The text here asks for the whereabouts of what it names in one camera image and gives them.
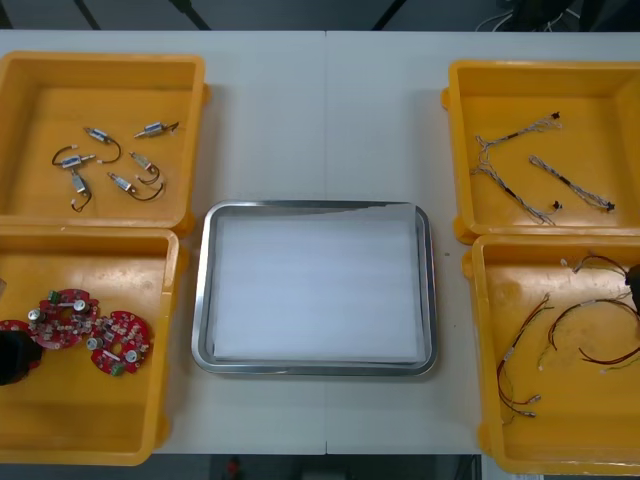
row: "black object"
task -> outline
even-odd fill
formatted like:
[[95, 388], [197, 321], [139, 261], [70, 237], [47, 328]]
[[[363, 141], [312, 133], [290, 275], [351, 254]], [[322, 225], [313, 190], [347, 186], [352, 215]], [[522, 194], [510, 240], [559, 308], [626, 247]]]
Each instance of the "black object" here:
[[0, 332], [0, 385], [15, 383], [29, 373], [29, 365], [42, 358], [42, 347], [27, 332]]
[[80, 10], [80, 13], [93, 30], [102, 30], [98, 22], [96, 22], [96, 19], [93, 18], [91, 11], [84, 4], [84, 0], [73, 0], [73, 3], [76, 4], [76, 7], [78, 7], [78, 10]]
[[0, 0], [0, 28], [13, 28], [11, 25], [11, 20], [9, 20], [9, 16], [7, 15], [7, 11], [4, 9], [2, 5], [2, 1]]
[[406, 1], [407, 0], [393, 0], [393, 3], [382, 14], [380, 20], [376, 22], [371, 30], [382, 30], [387, 25], [387, 23], [389, 23], [389, 20], [391, 20], [394, 15], [398, 13], [398, 10], [402, 8]]
[[624, 283], [631, 289], [631, 298], [636, 306], [636, 312], [640, 312], [640, 265], [634, 265], [629, 269]]
[[171, 4], [178, 9], [180, 13], [184, 13], [191, 23], [193, 23], [198, 30], [211, 30], [211, 27], [207, 25], [207, 22], [195, 11], [191, 5], [191, 0], [169, 0]]

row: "red circuit board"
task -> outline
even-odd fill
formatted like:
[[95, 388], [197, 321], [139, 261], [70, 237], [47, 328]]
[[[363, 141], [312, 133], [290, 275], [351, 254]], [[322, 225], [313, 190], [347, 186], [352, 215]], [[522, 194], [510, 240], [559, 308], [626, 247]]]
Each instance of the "red circuit board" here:
[[[27, 332], [29, 335], [31, 335], [31, 332], [29, 331], [29, 324], [26, 322], [21, 322], [20, 320], [0, 321], [0, 332], [7, 332], [7, 331], [17, 332], [19, 330], [22, 330], [23, 332]], [[29, 370], [36, 368], [38, 365], [40, 365], [39, 360], [35, 362], [31, 362], [29, 364]]]
[[[110, 317], [98, 318], [90, 338], [100, 339], [102, 345], [93, 350], [91, 361], [104, 373], [118, 376], [125, 371], [138, 371], [151, 350], [151, 331], [147, 323], [131, 312], [115, 311]], [[127, 353], [136, 355], [127, 360]]]
[[[43, 348], [62, 349], [74, 346], [82, 336], [93, 328], [98, 318], [98, 300], [91, 298], [89, 292], [77, 289], [60, 290], [57, 303], [40, 301], [40, 312], [44, 321], [31, 324], [31, 338]], [[73, 310], [73, 302], [84, 300], [89, 305], [86, 313]]]

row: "metal tray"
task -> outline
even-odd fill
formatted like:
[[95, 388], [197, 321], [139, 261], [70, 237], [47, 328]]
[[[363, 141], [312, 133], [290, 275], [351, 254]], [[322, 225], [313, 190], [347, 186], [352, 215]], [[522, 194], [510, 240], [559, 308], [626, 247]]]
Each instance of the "metal tray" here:
[[[415, 211], [416, 248], [411, 245], [412, 226], [409, 228], [409, 246], [416, 257], [417, 266], [414, 277], [416, 294], [416, 341], [424, 353], [419, 361], [331, 361], [326, 359], [310, 360], [295, 358], [256, 359], [221, 358], [216, 356], [216, 308], [212, 302], [219, 302], [214, 292], [219, 285], [216, 276], [216, 264], [221, 262], [224, 249], [217, 248], [217, 236], [220, 219], [224, 217], [249, 217], [264, 222], [269, 218], [287, 218], [297, 215], [357, 212], [357, 215], [381, 211], [376, 207], [407, 207], [407, 222]], [[194, 322], [191, 349], [196, 363], [206, 371], [226, 374], [297, 374], [297, 375], [373, 375], [403, 376], [419, 375], [429, 370], [437, 357], [436, 306], [433, 273], [433, 251], [431, 230], [425, 213], [417, 206], [402, 202], [353, 202], [353, 201], [264, 201], [264, 202], [222, 202], [215, 205], [207, 214], [204, 222], [202, 247], [195, 299]]]

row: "table surface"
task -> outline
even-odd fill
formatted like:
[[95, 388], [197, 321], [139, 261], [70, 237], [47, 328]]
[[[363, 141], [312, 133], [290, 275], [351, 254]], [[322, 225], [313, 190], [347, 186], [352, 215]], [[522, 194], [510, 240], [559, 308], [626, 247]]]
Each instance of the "table surface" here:
[[223, 199], [396, 200], [432, 223], [439, 359], [411, 379], [222, 377], [190, 351], [198, 232], [172, 324], [167, 453], [475, 453], [467, 247], [440, 91], [460, 58], [640, 60], [638, 34], [1, 31], [11, 50], [201, 55], [213, 100], [193, 208]]

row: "yellow tray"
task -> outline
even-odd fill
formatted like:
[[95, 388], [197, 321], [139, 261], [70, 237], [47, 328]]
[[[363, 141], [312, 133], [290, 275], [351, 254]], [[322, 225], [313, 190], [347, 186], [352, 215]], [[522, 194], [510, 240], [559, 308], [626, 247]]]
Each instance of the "yellow tray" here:
[[[442, 93], [449, 112], [461, 242], [486, 234], [640, 234], [640, 63], [459, 61]], [[475, 136], [499, 138], [559, 111], [561, 130], [529, 133], [491, 150], [498, 174], [533, 207], [564, 208], [538, 225], [477, 165]], [[588, 206], [562, 182], [529, 164], [538, 155], [585, 190], [616, 205]]]
[[[562, 311], [581, 301], [615, 297], [624, 278], [610, 270], [570, 266], [589, 251], [626, 268], [640, 259], [640, 238], [483, 236], [463, 258], [472, 280], [482, 397], [481, 448], [506, 471], [537, 474], [640, 474], [640, 362], [601, 373], [581, 360], [578, 347], [598, 358], [615, 358], [638, 346], [637, 323], [619, 307], [596, 304], [570, 314], [557, 329], [558, 351], [548, 351], [547, 331]], [[527, 315], [549, 292], [553, 310], [525, 331], [506, 370], [514, 398], [542, 399], [516, 416], [500, 402], [497, 365]], [[508, 391], [504, 376], [503, 390]]]
[[132, 311], [154, 345], [133, 375], [111, 377], [83, 344], [45, 351], [0, 387], [0, 462], [137, 465], [163, 441], [169, 322], [181, 269], [178, 239], [159, 229], [0, 227], [0, 320], [25, 320], [49, 290], [79, 288], [100, 312]]
[[[0, 63], [0, 225], [156, 227], [186, 235], [194, 162], [203, 102], [204, 61], [187, 55], [13, 52]], [[180, 122], [175, 135], [134, 139], [145, 125]], [[91, 137], [98, 128], [123, 148], [109, 165], [86, 162], [78, 172], [93, 200], [78, 214], [68, 171], [51, 165], [54, 153], [77, 144], [75, 153], [106, 160], [116, 148]], [[129, 157], [149, 158], [167, 179], [152, 202], [137, 202], [106, 176], [112, 171], [134, 182], [144, 172]]]

